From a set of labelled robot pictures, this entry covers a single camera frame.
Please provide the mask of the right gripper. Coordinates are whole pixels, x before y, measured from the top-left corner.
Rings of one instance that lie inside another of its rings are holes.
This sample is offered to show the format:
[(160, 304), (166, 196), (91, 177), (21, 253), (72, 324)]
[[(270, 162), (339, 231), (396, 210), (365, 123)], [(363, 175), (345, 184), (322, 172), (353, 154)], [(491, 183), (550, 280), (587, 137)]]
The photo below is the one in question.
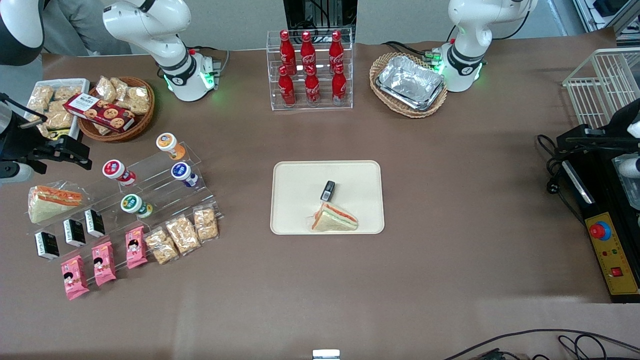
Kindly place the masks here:
[(23, 129), (19, 125), (9, 124), (1, 133), (1, 173), (16, 174), (19, 166), (23, 165), (29, 166), (37, 174), (45, 174), (48, 166), (38, 160), (36, 155), (41, 152), (49, 155), (52, 148), (57, 152), (54, 154), (54, 161), (92, 169), (90, 148), (81, 141), (70, 136), (48, 140), (38, 129)]

